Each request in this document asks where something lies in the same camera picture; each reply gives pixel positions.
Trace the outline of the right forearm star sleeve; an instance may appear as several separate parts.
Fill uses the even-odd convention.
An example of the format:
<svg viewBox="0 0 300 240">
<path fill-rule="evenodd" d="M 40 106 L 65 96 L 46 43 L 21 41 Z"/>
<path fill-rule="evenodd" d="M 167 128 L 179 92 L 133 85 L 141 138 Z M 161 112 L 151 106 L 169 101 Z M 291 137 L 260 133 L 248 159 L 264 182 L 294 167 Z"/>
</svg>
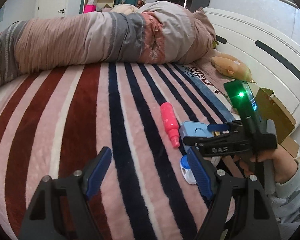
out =
<svg viewBox="0 0 300 240">
<path fill-rule="evenodd" d="M 269 197 L 275 217 L 281 223 L 300 221 L 300 162 L 294 176 L 284 184 L 275 184 L 275 193 Z"/>
</svg>

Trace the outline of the right hand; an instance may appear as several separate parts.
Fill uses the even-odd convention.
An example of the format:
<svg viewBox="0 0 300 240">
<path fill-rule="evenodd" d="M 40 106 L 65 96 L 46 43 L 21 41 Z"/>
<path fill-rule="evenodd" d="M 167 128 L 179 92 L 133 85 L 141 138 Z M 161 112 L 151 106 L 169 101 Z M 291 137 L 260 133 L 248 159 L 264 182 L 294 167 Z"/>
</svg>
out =
<svg viewBox="0 0 300 240">
<path fill-rule="evenodd" d="M 288 183 L 290 180 L 300 184 L 299 164 L 282 146 L 278 145 L 275 150 L 260 151 L 257 156 L 252 156 L 250 161 L 260 163 L 272 160 L 274 165 L 275 181 L 280 184 Z"/>
</svg>

